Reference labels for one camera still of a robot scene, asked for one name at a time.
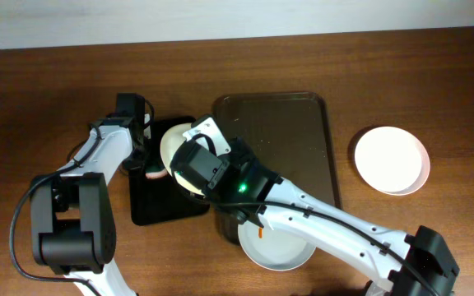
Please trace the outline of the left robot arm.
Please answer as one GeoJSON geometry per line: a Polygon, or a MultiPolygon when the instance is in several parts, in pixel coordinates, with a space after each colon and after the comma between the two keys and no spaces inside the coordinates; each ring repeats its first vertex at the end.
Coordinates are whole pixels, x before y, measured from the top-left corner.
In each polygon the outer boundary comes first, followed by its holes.
{"type": "Polygon", "coordinates": [[[52,281],[84,295],[133,295],[114,261],[116,228],[108,184],[118,168],[139,172],[154,109],[141,95],[119,94],[115,110],[91,124],[74,157],[31,184],[32,253],[52,281]]]}

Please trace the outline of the white plate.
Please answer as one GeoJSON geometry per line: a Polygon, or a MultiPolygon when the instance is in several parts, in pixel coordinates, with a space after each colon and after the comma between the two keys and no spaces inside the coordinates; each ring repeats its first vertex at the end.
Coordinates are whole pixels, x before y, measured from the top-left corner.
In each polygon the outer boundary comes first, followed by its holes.
{"type": "Polygon", "coordinates": [[[189,192],[200,195],[204,194],[200,189],[194,187],[191,183],[180,177],[177,172],[172,173],[170,163],[178,148],[186,141],[183,134],[191,129],[191,123],[183,123],[176,125],[167,130],[160,141],[160,157],[167,172],[174,178],[174,180],[184,189],[189,192]]]}
{"type": "Polygon", "coordinates": [[[259,238],[258,229],[250,222],[239,225],[239,243],[251,261],[267,270],[290,271],[299,268],[316,250],[302,238],[269,228],[263,228],[263,238],[259,238]]]}
{"type": "Polygon", "coordinates": [[[354,164],[373,189],[405,196],[422,188],[430,176],[430,157],[423,143],[398,127],[375,127],[355,144],[354,164]]]}

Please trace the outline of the white plate top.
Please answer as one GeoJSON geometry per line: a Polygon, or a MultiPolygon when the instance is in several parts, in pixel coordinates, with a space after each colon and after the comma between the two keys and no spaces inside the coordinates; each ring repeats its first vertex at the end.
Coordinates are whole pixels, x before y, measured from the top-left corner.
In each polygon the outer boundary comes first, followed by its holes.
{"type": "Polygon", "coordinates": [[[184,189],[189,192],[200,195],[204,194],[200,189],[194,187],[191,183],[180,177],[177,172],[172,173],[170,163],[178,148],[186,141],[183,134],[191,129],[191,123],[183,123],[176,125],[167,130],[160,141],[160,157],[167,172],[174,178],[174,180],[184,189]]]}

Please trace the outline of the white plate bottom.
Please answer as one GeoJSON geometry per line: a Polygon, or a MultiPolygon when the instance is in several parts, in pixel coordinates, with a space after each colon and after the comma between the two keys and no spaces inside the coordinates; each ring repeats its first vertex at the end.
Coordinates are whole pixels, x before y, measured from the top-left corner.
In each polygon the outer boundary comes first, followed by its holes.
{"type": "Polygon", "coordinates": [[[316,250],[302,238],[269,228],[263,228],[263,238],[259,238],[258,229],[250,222],[239,225],[239,243],[251,261],[267,270],[290,271],[299,268],[316,250]]]}

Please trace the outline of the green and pink sponge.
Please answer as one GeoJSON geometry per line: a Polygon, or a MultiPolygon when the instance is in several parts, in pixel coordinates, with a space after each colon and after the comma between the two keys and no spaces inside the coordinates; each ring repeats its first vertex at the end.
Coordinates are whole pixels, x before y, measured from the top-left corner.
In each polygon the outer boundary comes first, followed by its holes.
{"type": "Polygon", "coordinates": [[[147,179],[158,179],[168,175],[168,171],[161,163],[150,163],[145,167],[145,177],[147,179]]]}

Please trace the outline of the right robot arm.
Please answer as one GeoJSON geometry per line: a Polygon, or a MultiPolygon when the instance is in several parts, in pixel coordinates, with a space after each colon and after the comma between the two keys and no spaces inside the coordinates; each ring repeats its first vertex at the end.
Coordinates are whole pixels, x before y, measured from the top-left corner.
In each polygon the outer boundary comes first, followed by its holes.
{"type": "Polygon", "coordinates": [[[369,278],[368,295],[451,295],[460,269],[443,237],[421,226],[410,235],[356,218],[260,164],[241,141],[200,141],[208,177],[202,190],[239,224],[303,239],[369,278]]]}

